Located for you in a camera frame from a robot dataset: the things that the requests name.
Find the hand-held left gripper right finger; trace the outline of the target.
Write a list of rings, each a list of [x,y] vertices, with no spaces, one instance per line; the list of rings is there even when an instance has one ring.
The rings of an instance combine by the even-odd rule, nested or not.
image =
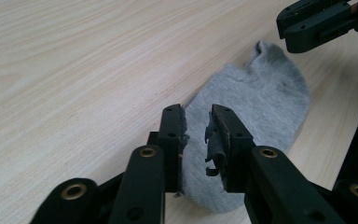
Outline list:
[[[219,175],[226,192],[244,193],[249,176],[245,157],[255,146],[254,138],[231,108],[212,105],[209,118],[204,135],[205,161],[211,161],[214,168],[207,167],[206,175]]]

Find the grey ankle sock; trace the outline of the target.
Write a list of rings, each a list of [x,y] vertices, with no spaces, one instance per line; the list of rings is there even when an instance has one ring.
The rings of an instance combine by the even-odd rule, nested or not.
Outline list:
[[[233,109],[256,145],[286,151],[308,113],[310,92],[282,49],[260,41],[242,68],[226,65],[186,106],[189,140],[183,154],[183,194],[210,212],[227,213],[243,206],[243,195],[224,192],[219,177],[205,174],[204,135],[213,104]]]

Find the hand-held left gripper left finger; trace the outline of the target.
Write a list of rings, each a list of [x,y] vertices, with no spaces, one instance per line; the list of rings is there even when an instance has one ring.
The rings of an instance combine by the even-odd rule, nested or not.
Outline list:
[[[163,150],[165,190],[169,193],[182,191],[182,161],[187,140],[185,110],[180,104],[165,107],[159,130],[149,134],[148,144]]]

